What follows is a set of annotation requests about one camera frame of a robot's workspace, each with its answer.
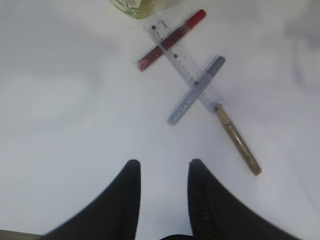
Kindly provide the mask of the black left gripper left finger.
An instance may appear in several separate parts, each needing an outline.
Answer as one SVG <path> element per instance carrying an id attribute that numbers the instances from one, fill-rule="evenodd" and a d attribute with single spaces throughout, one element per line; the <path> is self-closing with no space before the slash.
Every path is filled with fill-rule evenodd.
<path id="1" fill-rule="evenodd" d="M 110 185 L 46 240 L 134 240 L 141 202 L 141 164 L 129 160 Z"/>

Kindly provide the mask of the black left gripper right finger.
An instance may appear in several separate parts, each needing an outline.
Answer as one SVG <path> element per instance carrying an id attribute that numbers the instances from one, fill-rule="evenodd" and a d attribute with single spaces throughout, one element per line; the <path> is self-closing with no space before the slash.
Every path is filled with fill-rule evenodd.
<path id="1" fill-rule="evenodd" d="M 188 213 L 197 240 L 294 240 L 233 196 L 200 159 L 189 164 Z"/>

